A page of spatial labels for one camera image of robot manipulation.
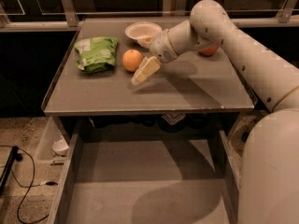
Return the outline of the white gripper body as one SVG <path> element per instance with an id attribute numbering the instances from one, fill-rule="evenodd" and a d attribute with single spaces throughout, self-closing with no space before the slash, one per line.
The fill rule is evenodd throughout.
<path id="1" fill-rule="evenodd" d="M 158 58 L 161 63 L 170 63 L 178 58 L 170 39 L 169 30 L 165 29 L 152 38 L 149 45 L 149 52 Z"/>

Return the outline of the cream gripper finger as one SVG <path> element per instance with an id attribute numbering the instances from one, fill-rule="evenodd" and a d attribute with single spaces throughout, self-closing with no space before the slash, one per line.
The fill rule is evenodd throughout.
<path id="1" fill-rule="evenodd" d="M 145 57 L 131 79 L 132 84 L 139 85 L 143 83 L 148 77 L 156 73 L 160 67 L 161 62 L 157 57 Z"/>
<path id="2" fill-rule="evenodd" d="M 152 40 L 152 37 L 151 36 L 141 36 L 137 39 L 137 43 L 145 48 L 145 49 L 148 49 L 150 47 L 150 44 L 151 44 L 151 40 Z"/>

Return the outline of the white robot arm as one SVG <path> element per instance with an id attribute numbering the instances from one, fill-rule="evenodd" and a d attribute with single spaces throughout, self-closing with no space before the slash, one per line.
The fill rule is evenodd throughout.
<path id="1" fill-rule="evenodd" d="M 131 82 L 139 85 L 165 63 L 218 46 L 252 98 L 268 114 L 249 131 L 240 166 L 230 161 L 237 194 L 237 224 L 299 224 L 299 69 L 240 30 L 214 0 L 151 39 L 151 56 Z"/>

